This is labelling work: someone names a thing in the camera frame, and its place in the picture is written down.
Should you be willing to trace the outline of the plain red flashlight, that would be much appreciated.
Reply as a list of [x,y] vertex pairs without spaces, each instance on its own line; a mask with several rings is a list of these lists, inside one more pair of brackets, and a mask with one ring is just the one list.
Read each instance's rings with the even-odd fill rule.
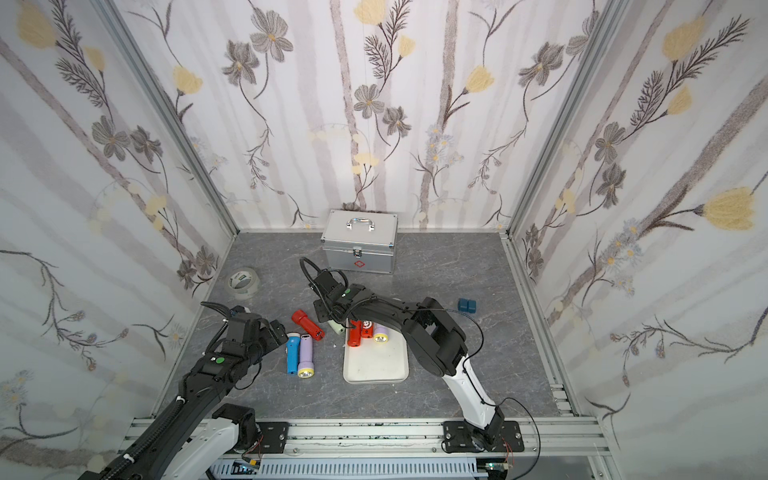
[[359,320],[350,320],[347,328],[347,346],[359,347],[362,339],[362,323]]

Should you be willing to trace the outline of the green flashlight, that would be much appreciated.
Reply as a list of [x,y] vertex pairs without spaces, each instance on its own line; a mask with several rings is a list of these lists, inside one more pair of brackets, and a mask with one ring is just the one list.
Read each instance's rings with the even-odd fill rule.
[[337,335],[340,335],[340,336],[344,336],[345,335],[346,328],[342,324],[340,324],[340,323],[338,323],[338,322],[336,322],[334,320],[329,320],[327,322],[327,324]]

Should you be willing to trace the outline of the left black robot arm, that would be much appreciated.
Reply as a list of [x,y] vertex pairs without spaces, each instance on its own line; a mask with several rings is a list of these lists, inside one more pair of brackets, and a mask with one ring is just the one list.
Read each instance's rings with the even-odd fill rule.
[[99,472],[82,479],[196,479],[225,453],[245,452],[264,439],[254,409],[224,401],[264,356],[288,341],[285,327],[242,306],[204,301],[224,321],[149,427]]

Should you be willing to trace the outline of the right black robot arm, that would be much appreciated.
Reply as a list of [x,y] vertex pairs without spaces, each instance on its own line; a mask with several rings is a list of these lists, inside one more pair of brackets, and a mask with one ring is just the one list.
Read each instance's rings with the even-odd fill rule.
[[360,337],[366,322],[396,332],[417,363],[445,382],[462,418],[442,424],[444,452],[508,454],[525,450],[519,427],[505,418],[501,404],[486,394],[474,373],[466,334],[449,309],[431,297],[406,302],[378,295],[345,275],[336,279],[334,269],[321,269],[306,257],[299,259],[299,266],[317,295],[313,306],[319,321],[341,325],[348,338]]

